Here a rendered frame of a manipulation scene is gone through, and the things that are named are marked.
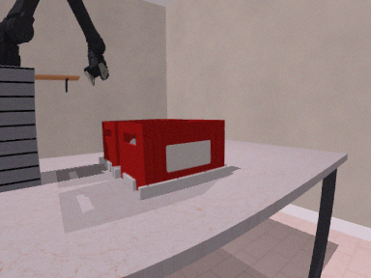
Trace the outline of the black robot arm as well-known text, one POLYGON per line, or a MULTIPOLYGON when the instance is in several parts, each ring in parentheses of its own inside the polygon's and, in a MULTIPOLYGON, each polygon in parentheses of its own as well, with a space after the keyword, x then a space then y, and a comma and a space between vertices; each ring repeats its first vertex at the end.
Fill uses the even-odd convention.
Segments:
MULTIPOLYGON (((34 37, 33 17, 40 0, 16 0, 7 17, 0 22, 0 65, 20 67, 19 46, 34 37), (12 19, 11 19, 12 18, 12 19), (5 21, 4 21, 5 20, 5 21), (19 63, 19 64, 16 64, 19 63)), ((103 60, 105 44, 97 32, 82 0, 67 0, 88 43, 88 60, 103 60), (93 51, 91 51, 93 50, 93 51)))

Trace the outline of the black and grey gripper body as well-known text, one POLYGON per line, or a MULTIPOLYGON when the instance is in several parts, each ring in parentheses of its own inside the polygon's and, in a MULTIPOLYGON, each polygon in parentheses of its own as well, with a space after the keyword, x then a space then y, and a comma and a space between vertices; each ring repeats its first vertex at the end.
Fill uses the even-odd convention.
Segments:
POLYGON ((101 75, 99 67, 100 63, 103 63, 107 67, 103 60, 100 60, 98 57, 93 57, 92 59, 89 59, 89 66, 85 68, 84 71, 88 71, 94 78, 97 78, 101 75))

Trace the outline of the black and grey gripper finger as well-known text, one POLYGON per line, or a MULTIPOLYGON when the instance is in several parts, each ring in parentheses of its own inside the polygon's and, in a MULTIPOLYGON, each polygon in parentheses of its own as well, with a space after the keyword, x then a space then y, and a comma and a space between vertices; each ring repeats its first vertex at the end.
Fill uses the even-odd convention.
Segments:
POLYGON ((88 71, 85 71, 84 74, 88 77, 92 85, 95 86, 95 78, 88 71))
POLYGON ((109 73, 109 70, 107 69, 107 67, 103 63, 100 63, 99 67, 100 67, 100 72, 101 72, 102 78, 105 80, 106 75, 109 73))

